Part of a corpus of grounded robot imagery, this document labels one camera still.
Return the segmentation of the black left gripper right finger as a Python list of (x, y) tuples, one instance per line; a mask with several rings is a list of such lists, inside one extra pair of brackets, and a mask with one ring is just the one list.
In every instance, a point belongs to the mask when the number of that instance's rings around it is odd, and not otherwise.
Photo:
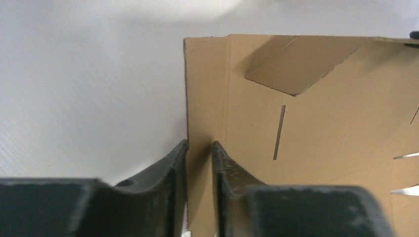
[(219, 237), (393, 237), (379, 202), (359, 186), (268, 185), (215, 141), (210, 147)]

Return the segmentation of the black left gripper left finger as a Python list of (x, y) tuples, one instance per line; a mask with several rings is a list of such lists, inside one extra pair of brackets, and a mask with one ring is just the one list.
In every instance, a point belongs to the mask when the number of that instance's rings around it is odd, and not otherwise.
[(2, 178), (3, 237), (179, 237), (187, 140), (111, 186), (96, 178)]

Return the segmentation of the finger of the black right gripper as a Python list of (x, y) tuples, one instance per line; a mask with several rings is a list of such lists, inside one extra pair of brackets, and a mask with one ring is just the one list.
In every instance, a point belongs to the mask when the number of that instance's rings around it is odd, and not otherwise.
[[(412, 31), (409, 34), (410, 39), (419, 41), (419, 31)], [(404, 46), (407, 47), (419, 47), (419, 44), (405, 43)]]

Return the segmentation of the brown cardboard box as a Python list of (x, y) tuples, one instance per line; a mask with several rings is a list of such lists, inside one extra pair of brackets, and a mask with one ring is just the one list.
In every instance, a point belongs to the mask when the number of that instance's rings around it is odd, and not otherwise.
[(216, 233), (209, 146), (271, 185), (356, 185), (397, 236), (419, 234), (419, 49), (404, 39), (184, 40), (188, 228)]

